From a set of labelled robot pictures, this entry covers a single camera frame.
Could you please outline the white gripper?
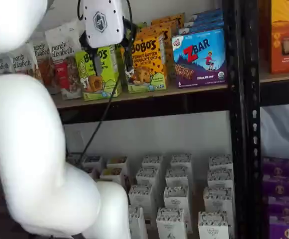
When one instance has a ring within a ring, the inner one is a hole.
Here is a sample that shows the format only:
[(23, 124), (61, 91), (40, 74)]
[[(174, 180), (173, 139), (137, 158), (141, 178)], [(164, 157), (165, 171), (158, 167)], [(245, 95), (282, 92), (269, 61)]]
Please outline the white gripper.
[(133, 68), (132, 46), (137, 26), (123, 18), (120, 0), (84, 0), (83, 16), (85, 31), (80, 35), (81, 48), (91, 59), (96, 75), (102, 73), (98, 48), (121, 43), (124, 48), (124, 64), (127, 72)]

